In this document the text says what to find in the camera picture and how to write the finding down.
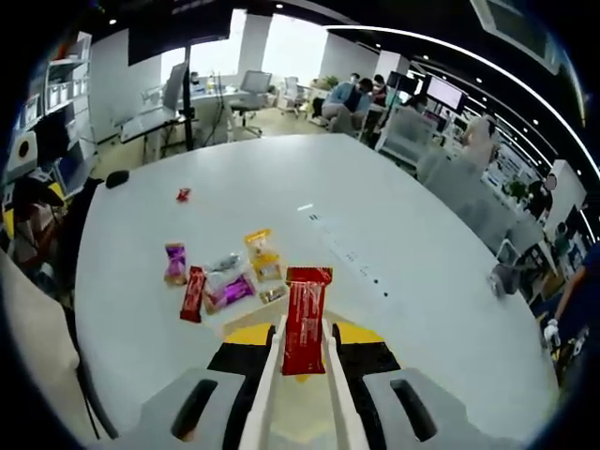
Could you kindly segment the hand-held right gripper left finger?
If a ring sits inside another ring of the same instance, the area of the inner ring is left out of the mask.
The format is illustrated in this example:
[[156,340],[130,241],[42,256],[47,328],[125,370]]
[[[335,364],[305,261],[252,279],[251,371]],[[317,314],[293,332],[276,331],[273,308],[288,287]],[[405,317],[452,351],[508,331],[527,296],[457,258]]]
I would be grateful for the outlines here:
[[236,449],[256,397],[276,327],[262,323],[256,343],[225,342],[142,406],[140,449]]

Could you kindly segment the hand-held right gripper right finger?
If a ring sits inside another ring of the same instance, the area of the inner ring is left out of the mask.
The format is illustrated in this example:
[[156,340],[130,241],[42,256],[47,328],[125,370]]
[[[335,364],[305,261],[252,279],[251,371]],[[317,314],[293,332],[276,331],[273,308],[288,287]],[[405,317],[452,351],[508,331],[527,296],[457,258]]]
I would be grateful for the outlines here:
[[338,343],[336,356],[368,449],[470,449],[466,407],[382,341]]

